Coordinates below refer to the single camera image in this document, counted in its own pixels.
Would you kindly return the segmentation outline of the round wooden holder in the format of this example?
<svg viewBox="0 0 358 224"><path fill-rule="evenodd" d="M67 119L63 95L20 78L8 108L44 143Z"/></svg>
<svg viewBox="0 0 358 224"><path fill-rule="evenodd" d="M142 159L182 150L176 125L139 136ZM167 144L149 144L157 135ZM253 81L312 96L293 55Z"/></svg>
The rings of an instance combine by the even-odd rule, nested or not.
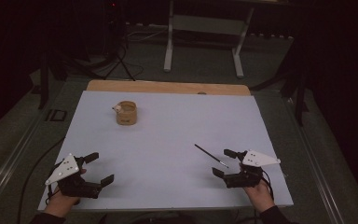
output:
<svg viewBox="0 0 358 224"><path fill-rule="evenodd" d="M137 106L132 101L122 101L119 103L122 111L117 113L116 120L119 125L133 125L137 122Z"/></svg>

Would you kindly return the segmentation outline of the black tripod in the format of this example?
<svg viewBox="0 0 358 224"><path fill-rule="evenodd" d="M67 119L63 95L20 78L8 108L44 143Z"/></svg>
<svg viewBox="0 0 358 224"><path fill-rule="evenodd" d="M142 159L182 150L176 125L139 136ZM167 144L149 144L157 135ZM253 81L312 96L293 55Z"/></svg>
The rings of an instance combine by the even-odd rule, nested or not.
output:
<svg viewBox="0 0 358 224"><path fill-rule="evenodd" d="M131 74L130 70L128 69L127 65L124 63L123 59L124 56L126 55L126 49L122 46L119 45L121 48L123 48L124 50L124 55L121 56L119 54L119 52L115 53L116 58L118 59L118 62L116 65L113 66L113 68L111 70L109 70L109 72L103 77L103 80L107 80L107 78L110 76L110 74L121 64L122 67L124 68L125 73L127 74L127 76L132 80L132 81L136 81L135 77Z"/></svg>

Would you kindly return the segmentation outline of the thin black brush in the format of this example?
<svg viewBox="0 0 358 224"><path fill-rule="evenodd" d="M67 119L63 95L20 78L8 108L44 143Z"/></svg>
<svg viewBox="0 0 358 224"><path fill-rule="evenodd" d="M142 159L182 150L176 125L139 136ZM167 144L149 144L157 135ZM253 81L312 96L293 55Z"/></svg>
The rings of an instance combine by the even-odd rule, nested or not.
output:
<svg viewBox="0 0 358 224"><path fill-rule="evenodd" d="M226 168L229 168L225 163L223 163L222 161L220 161L218 158L216 158L214 155L212 155L210 152L208 152L207 150L205 150L204 148L200 147L197 144L194 144L194 146L196 148L198 148L199 150L201 150L203 153L205 153L206 155L208 155L209 157L211 157L212 159L214 159L215 161L219 162L221 165L223 165Z"/></svg>

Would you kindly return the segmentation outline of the black stand leg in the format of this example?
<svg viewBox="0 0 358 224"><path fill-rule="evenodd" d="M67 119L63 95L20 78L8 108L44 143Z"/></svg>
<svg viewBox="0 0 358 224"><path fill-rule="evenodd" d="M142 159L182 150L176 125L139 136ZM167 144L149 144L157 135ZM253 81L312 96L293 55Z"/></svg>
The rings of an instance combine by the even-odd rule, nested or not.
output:
<svg viewBox="0 0 358 224"><path fill-rule="evenodd" d="M43 109L48 102L48 55L46 52L40 57L40 103L39 109Z"/></svg>

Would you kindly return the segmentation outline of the person's right hand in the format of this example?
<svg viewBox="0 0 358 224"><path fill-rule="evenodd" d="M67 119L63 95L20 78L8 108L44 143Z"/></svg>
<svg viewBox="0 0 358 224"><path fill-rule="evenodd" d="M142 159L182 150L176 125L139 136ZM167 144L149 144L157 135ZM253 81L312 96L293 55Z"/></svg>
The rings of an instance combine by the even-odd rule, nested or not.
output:
<svg viewBox="0 0 358 224"><path fill-rule="evenodd" d="M269 185L264 180L260 180L254 187L245 187L244 191L259 213L263 213L275 205L269 191Z"/></svg>

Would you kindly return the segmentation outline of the person's left hand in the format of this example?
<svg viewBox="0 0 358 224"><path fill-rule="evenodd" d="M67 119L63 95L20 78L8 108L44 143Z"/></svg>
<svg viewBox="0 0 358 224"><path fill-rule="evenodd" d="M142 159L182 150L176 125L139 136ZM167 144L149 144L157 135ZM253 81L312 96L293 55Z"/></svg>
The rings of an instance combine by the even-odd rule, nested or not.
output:
<svg viewBox="0 0 358 224"><path fill-rule="evenodd" d="M66 217L72 207L80 202L79 197L63 195L60 188L56 187L53 195L48 200L44 213L55 217Z"/></svg>

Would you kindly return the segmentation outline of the white table mat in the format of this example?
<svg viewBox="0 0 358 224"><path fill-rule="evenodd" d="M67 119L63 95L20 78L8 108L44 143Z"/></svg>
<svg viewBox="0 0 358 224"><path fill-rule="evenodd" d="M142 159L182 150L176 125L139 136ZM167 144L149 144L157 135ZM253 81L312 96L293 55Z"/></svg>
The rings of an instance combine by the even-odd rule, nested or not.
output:
<svg viewBox="0 0 358 224"><path fill-rule="evenodd" d="M112 107L122 101L136 103L135 124L117 123ZM226 148L275 154L254 97L85 91L57 158L98 152L85 179L115 176L97 199L81 201L84 211L245 207L250 202L243 190L227 188L212 173L213 167L238 172Z"/></svg>

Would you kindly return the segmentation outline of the black rectangular floor frame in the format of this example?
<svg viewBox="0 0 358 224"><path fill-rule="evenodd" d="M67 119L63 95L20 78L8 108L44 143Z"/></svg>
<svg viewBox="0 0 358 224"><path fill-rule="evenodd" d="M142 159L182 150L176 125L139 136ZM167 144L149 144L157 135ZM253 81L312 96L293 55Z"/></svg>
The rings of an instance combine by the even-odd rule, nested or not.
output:
<svg viewBox="0 0 358 224"><path fill-rule="evenodd" d="M61 121L65 121L66 117L67 117L67 112L65 110L50 109L45 118L45 121L61 122Z"/></svg>

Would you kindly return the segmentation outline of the black stand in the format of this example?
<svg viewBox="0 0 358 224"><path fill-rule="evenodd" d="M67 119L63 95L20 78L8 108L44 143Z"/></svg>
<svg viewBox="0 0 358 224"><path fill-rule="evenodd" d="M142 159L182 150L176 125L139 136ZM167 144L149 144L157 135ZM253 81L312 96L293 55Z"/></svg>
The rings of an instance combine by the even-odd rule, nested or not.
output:
<svg viewBox="0 0 358 224"><path fill-rule="evenodd" d="M307 57L304 55L302 44L295 39L285 54L275 75L255 86L250 91L261 91L272 84L284 81L280 94L284 98L295 97L295 119L299 126L303 125L302 113L304 108L305 86L308 76L308 67L305 65Z"/></svg>

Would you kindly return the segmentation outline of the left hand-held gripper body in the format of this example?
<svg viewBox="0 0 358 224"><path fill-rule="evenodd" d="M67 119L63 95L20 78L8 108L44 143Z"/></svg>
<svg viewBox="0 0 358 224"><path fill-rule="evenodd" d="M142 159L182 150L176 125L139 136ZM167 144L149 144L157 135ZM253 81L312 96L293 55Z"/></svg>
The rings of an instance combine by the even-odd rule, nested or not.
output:
<svg viewBox="0 0 358 224"><path fill-rule="evenodd" d="M45 181L49 195L52 195L51 185L57 183L63 195L80 198L98 198L102 190L101 184L90 183L83 179L82 167L85 163L83 158L69 154L54 166L50 176Z"/></svg>

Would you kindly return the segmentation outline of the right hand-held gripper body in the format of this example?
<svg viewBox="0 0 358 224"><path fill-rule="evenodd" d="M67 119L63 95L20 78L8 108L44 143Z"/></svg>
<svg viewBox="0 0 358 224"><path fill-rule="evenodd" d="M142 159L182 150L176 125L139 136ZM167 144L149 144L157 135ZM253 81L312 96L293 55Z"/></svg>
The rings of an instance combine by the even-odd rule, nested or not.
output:
<svg viewBox="0 0 358 224"><path fill-rule="evenodd" d="M228 188L245 188L257 185L263 176L263 166L280 164L281 160L263 153L249 150L238 153L241 170L237 174L225 175L223 179Z"/></svg>

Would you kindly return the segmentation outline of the white metal frame stand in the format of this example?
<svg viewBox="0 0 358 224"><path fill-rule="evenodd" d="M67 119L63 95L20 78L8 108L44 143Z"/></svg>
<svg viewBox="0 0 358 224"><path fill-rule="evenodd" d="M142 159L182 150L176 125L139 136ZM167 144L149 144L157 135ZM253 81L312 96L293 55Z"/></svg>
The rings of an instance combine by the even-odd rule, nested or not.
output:
<svg viewBox="0 0 358 224"><path fill-rule="evenodd" d="M170 72L172 70L174 30L220 35L236 35L239 38L239 42L237 46L231 50L231 54L237 78L244 78L240 53L254 11L255 9L253 7L250 7L245 13L244 21L179 15L174 13L174 1L170 0L168 19L168 42L165 52L163 70L165 72Z"/></svg>

